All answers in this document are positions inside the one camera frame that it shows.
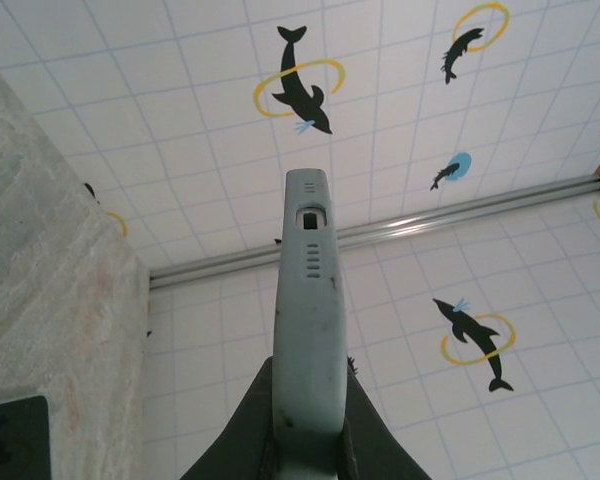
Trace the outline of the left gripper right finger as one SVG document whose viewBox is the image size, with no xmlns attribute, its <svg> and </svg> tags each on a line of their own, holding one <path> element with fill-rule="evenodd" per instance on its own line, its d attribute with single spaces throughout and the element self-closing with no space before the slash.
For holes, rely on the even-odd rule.
<svg viewBox="0 0 600 480">
<path fill-rule="evenodd" d="M 340 479 L 430 480 L 382 420 L 352 369 L 339 439 Z"/>
</svg>

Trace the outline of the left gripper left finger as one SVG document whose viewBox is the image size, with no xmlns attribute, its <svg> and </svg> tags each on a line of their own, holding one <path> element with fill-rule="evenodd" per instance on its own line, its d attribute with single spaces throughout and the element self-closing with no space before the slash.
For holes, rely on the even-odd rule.
<svg viewBox="0 0 600 480">
<path fill-rule="evenodd" d="M 185 480 L 273 479 L 272 358 L 257 372 L 229 422 Z"/>
</svg>

